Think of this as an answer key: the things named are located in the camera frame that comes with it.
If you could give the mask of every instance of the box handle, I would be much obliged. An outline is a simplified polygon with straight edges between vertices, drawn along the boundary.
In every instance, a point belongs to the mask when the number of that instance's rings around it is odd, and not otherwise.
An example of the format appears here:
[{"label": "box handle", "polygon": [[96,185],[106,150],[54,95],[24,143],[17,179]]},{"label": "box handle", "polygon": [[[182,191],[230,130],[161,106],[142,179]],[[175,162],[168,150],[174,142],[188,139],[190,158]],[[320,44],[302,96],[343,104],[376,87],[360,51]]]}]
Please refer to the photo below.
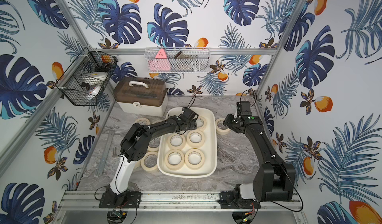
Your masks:
[{"label": "box handle", "polygon": [[146,89],[149,88],[149,85],[147,85],[144,82],[130,81],[129,86],[132,87],[133,85],[141,85],[141,86],[144,86]]}]

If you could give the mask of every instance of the black wire basket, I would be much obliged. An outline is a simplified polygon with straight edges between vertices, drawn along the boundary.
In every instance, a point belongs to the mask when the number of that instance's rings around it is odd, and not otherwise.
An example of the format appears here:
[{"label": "black wire basket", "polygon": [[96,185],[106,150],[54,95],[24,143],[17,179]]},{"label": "black wire basket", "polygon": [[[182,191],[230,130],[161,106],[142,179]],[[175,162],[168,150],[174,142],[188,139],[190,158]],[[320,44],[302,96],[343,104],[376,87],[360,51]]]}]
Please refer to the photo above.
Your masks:
[{"label": "black wire basket", "polygon": [[118,60],[101,51],[88,51],[87,48],[74,61],[77,59],[82,59],[81,63],[69,80],[58,89],[75,106],[96,106]]}]

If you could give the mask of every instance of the wire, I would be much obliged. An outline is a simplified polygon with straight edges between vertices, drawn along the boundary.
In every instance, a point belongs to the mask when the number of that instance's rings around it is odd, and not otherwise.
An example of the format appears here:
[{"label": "wire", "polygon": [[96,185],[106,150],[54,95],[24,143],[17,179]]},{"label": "wire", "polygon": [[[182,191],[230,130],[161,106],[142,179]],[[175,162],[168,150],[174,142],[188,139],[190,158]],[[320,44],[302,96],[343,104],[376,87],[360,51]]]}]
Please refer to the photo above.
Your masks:
[{"label": "wire", "polygon": [[101,199],[98,199],[98,198],[96,197],[96,193],[97,193],[98,190],[100,190],[100,188],[98,188],[98,189],[94,192],[94,198],[95,198],[96,200],[98,200],[98,201],[101,201]]},{"label": "wire", "polygon": [[[274,158],[273,155],[271,156],[271,158],[274,159],[274,160],[276,161],[276,163],[278,163],[278,164],[280,165],[280,167],[281,167],[281,169],[284,171],[286,177],[289,179],[289,182],[292,183],[292,185],[293,185],[293,182],[290,180],[290,178],[289,178],[289,176],[288,176],[288,174],[287,174],[287,171],[283,168],[283,166],[282,166],[282,165],[281,165],[281,164]],[[283,205],[281,205],[281,204],[278,204],[278,203],[276,203],[276,202],[273,202],[273,203],[275,203],[275,204],[277,204],[277,205],[279,205],[279,206],[282,206],[283,208],[288,209],[289,211],[293,211],[293,212],[301,212],[301,211],[303,210],[303,208],[304,208],[304,202],[303,202],[303,199],[301,198],[300,194],[298,193],[297,189],[294,187],[294,185],[293,185],[293,188],[294,188],[294,190],[296,191],[298,197],[299,197],[300,200],[301,200],[301,209],[300,209],[300,210],[292,210],[292,209],[287,208],[287,207],[285,207],[285,206],[283,206]]]}]

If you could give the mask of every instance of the gray marble surface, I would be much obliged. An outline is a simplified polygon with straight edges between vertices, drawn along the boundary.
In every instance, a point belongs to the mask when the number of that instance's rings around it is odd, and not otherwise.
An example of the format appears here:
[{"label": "gray marble surface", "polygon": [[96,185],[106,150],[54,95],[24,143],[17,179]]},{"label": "gray marble surface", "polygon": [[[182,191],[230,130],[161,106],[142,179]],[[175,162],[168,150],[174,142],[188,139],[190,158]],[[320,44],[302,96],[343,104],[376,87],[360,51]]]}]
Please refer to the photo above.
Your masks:
[{"label": "gray marble surface", "polygon": [[[239,98],[237,96],[197,97],[193,106],[211,110],[215,118],[218,119],[226,117],[228,113],[234,114]],[[167,111],[174,107],[186,106],[190,99],[191,97],[169,97]],[[113,147],[117,147],[119,154],[122,138],[133,122],[140,117],[148,118],[150,122],[160,119],[160,117],[155,116],[125,113],[118,103],[115,103],[77,190],[96,190],[111,182],[120,159],[119,157],[112,157]],[[111,130],[114,130],[115,133],[105,169],[101,176],[97,176],[98,164],[105,148],[107,135]],[[217,134],[217,167],[216,171],[209,177],[200,179],[178,178],[162,174],[159,170],[154,173],[147,173],[139,167],[133,171],[128,187],[131,190],[145,191],[232,190],[238,183],[251,183],[258,170],[259,162],[248,139],[244,134],[236,134],[231,131],[224,136]]]}]

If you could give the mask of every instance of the wire basket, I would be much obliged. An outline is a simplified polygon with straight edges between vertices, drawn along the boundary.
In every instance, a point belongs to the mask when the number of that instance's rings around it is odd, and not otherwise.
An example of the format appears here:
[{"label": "wire basket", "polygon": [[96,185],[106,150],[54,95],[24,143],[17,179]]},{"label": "wire basket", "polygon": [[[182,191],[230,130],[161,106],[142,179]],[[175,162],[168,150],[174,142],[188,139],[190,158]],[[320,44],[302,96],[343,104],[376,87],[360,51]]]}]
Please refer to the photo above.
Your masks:
[{"label": "wire basket", "polygon": [[75,106],[96,106],[118,60],[101,51],[88,51],[81,55],[85,55],[81,63],[59,90]]},{"label": "wire basket", "polygon": [[206,73],[209,71],[209,48],[163,48],[167,58],[155,58],[162,48],[146,48],[149,73]]}]

